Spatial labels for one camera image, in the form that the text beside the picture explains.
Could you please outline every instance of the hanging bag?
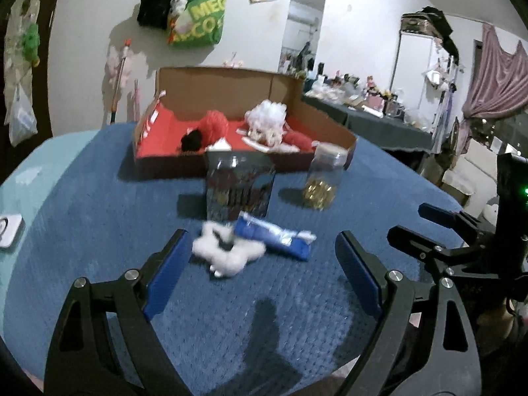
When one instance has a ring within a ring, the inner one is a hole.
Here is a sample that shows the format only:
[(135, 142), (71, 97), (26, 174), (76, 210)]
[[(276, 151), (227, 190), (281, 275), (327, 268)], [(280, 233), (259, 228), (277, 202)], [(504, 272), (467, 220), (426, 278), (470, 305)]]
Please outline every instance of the hanging bag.
[(9, 141), (13, 147), (16, 147), (35, 134), (37, 129), (33, 107), (24, 89), (18, 84), (10, 112)]
[(214, 46), (220, 42), (226, 0), (173, 0), (168, 42), (176, 49)]
[(142, 27), (167, 29), (171, 0), (141, 0), (137, 22)]

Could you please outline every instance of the white doll hair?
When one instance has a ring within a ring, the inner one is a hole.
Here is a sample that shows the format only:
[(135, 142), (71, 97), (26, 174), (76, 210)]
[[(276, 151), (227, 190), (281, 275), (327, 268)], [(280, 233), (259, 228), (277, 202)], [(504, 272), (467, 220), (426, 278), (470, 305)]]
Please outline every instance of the white doll hair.
[(264, 100), (253, 110), (246, 112), (245, 121), (249, 125), (247, 136), (254, 141), (265, 140), (273, 147), (282, 143), (286, 104)]
[[(225, 251), (219, 246), (215, 233), (225, 243), (233, 243), (231, 251)], [(245, 240), (233, 234), (233, 227), (217, 222), (204, 222), (202, 236), (193, 241), (193, 253), (211, 264), (209, 271), (215, 277), (233, 277), (238, 274), (246, 263), (260, 258), (266, 251), (266, 246), (260, 241)]]

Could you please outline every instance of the plastic bag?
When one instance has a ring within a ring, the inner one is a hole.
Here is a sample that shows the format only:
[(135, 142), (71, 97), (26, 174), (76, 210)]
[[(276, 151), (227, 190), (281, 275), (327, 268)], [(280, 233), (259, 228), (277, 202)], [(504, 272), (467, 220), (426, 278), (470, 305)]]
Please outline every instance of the plastic bag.
[(405, 109), (403, 121), (422, 131), (430, 131), (433, 123), (433, 115), (424, 115), (419, 109)]
[(16, 147), (36, 133), (36, 118), (33, 107), (24, 89), (18, 85), (15, 99), (11, 106), (9, 141), (13, 147)]

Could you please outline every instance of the metal screw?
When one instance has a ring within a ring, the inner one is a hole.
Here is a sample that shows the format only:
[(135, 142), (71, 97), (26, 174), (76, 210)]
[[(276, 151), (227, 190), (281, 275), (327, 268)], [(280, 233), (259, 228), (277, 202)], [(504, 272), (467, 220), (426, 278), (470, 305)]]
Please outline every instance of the metal screw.
[(453, 280), (451, 280), (450, 278), (447, 278), (447, 277), (444, 277), (442, 280), (440, 280), (440, 283), (442, 283), (442, 286), (450, 289), (451, 287), (453, 287)]
[(86, 279), (84, 277), (79, 277), (77, 280), (73, 282), (73, 285), (80, 289), (81, 287), (86, 286)]
[(129, 269), (125, 272), (125, 280), (133, 281), (139, 277), (139, 271), (137, 269)]
[(391, 271), (389, 272), (389, 278), (394, 281), (401, 281), (403, 279), (403, 275), (400, 271)]

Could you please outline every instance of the green bag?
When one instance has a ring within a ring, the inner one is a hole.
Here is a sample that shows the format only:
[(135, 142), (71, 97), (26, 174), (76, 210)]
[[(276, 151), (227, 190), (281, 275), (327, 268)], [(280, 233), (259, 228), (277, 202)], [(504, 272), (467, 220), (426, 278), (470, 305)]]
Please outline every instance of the green bag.
[(169, 19), (169, 44), (177, 49), (217, 45), (222, 38), (225, 1), (188, 0), (185, 11)]

